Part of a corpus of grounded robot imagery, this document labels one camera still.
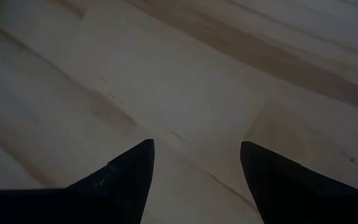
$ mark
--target wooden floor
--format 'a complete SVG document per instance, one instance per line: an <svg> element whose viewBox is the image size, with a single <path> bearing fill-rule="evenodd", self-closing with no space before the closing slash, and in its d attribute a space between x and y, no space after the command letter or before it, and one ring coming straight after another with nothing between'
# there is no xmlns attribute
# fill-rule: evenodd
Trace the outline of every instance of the wooden floor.
<svg viewBox="0 0 358 224"><path fill-rule="evenodd" d="M243 140L358 188L358 0L0 0L0 189L145 138L143 223L262 223Z"/></svg>

